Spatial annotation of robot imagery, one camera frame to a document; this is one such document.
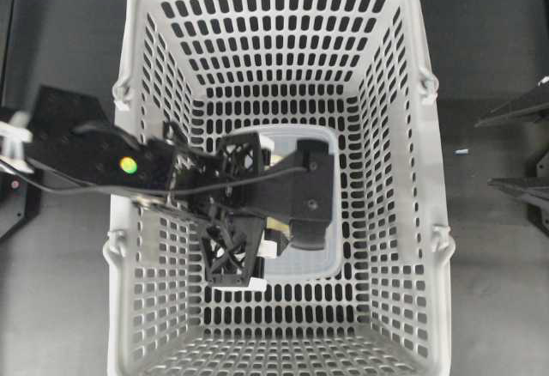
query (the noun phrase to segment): black cable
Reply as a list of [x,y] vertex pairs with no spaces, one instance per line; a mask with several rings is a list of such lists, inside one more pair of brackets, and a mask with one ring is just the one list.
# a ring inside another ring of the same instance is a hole
[[262,181],[276,179],[281,176],[288,175],[290,173],[297,172],[306,172],[305,167],[289,167],[276,172],[265,173],[261,176],[250,177],[248,179],[227,181],[223,183],[216,183],[213,185],[203,185],[201,187],[195,187],[193,189],[184,189],[184,190],[150,190],[150,189],[139,189],[135,187],[125,187],[122,185],[88,185],[82,187],[51,187],[48,185],[43,185],[40,182],[28,177],[24,172],[17,170],[15,167],[11,166],[4,160],[0,160],[0,165],[6,167],[13,174],[17,175],[21,179],[25,180],[30,185],[41,189],[47,193],[52,194],[82,194],[82,193],[109,193],[109,194],[119,194],[121,196],[128,196],[128,193],[133,194],[143,194],[143,195],[160,195],[168,196],[170,194],[175,194],[178,196],[188,196],[191,194],[204,193],[206,191],[214,191],[225,189],[227,187],[238,187],[240,185],[251,185],[254,183],[260,183]]

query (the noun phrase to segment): perforated basket wall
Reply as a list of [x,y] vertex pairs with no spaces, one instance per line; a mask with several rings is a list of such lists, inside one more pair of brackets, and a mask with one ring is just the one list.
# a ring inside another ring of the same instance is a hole
[[208,152],[251,125],[332,129],[341,273],[212,291],[192,226],[112,199],[109,374],[447,374],[449,236],[419,0],[128,0],[116,122]]

